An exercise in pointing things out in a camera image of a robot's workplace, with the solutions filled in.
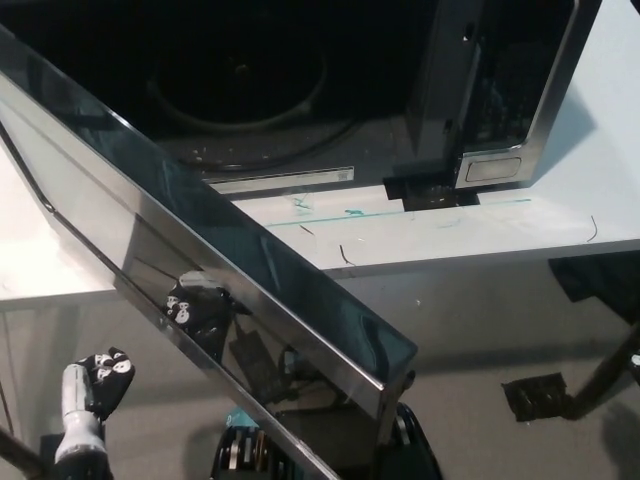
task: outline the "black cable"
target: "black cable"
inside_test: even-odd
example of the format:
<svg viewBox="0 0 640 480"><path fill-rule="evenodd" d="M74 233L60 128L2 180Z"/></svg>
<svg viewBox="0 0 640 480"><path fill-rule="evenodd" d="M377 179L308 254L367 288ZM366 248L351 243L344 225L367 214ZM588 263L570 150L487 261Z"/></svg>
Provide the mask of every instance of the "black cable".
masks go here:
<svg viewBox="0 0 640 480"><path fill-rule="evenodd" d="M2 314L2 323L4 325L4 334L7 340L7 355L9 355L9 368L13 374L12 368L12 360L11 360L11 349L9 348L9 327L7 326L7 317ZM0 380L0 401L2 402L2 408L4 410L4 416L7 419L7 427L9 428L9 433L15 436L16 432L13 426L13 420L11 419L11 412L9 411L9 402L7 401L7 396L4 391L4 386L2 385L2 381Z"/></svg>
<svg viewBox="0 0 640 480"><path fill-rule="evenodd" d="M0 401L2 401L2 409L4 410L4 416L7 419L7 427L9 428L9 433L12 436L15 436L16 432L13 428L13 420L11 420L11 412L9 412L9 402L7 402L7 397L4 393L4 387L2 386L2 381L0 381Z"/></svg>

